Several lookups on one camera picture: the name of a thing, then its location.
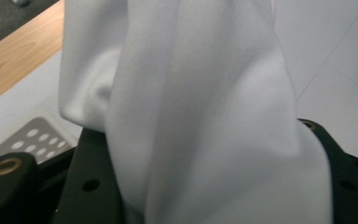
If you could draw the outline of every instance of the black surface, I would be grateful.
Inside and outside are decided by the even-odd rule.
[[[118,224],[122,214],[105,135],[83,129],[53,223]]]
[[[58,0],[30,0],[26,7],[19,7],[11,0],[0,0],[0,40],[56,2]]]
[[[314,125],[330,162],[335,224],[358,223],[358,159],[346,154],[332,136],[319,124]]]
[[[18,159],[21,165],[15,171],[0,175],[0,224],[27,222],[29,200],[36,194],[37,165],[34,157],[28,153],[8,153],[0,157]]]

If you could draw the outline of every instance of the white fabric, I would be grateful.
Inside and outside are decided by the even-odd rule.
[[[268,0],[66,0],[62,116],[106,132],[127,223],[332,223]]]

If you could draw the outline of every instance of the wooden surface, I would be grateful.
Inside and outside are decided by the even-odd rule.
[[[0,41],[0,95],[62,48],[63,0]]]

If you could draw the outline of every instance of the tiled floor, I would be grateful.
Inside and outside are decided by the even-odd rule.
[[[321,123],[358,156],[358,0],[277,1],[276,31],[298,117]]]

